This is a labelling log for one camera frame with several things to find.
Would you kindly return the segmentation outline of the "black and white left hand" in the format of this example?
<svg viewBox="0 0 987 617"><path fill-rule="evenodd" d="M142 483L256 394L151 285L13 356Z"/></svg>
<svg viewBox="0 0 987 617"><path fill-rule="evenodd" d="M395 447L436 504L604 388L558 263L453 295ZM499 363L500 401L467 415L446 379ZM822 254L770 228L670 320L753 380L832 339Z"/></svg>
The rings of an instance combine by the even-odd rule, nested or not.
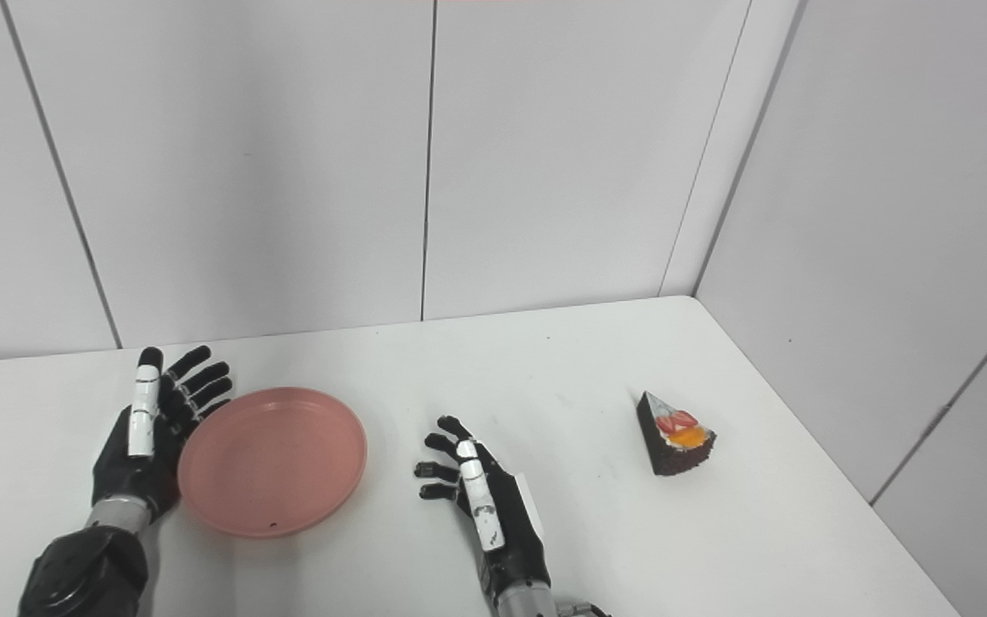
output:
<svg viewBox="0 0 987 617"><path fill-rule="evenodd" d="M93 506L115 501L142 509L152 524L179 500L179 461L188 438L227 404L230 365L197 346L168 368L156 347L141 352L133 402L118 414L93 466Z"/></svg>

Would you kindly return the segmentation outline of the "black and white right hand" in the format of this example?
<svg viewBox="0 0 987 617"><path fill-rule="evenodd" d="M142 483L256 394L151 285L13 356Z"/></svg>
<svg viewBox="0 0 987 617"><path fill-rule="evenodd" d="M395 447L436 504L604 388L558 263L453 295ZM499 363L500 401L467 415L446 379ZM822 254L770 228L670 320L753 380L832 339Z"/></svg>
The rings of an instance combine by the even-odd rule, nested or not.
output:
<svg viewBox="0 0 987 617"><path fill-rule="evenodd" d="M490 601L514 586L551 585L533 504L518 477L506 471L488 446L456 417L440 416L424 446L446 454L452 465L422 461L415 477L427 483L420 499L446 500L464 512L476 531L482 565L479 581Z"/></svg>

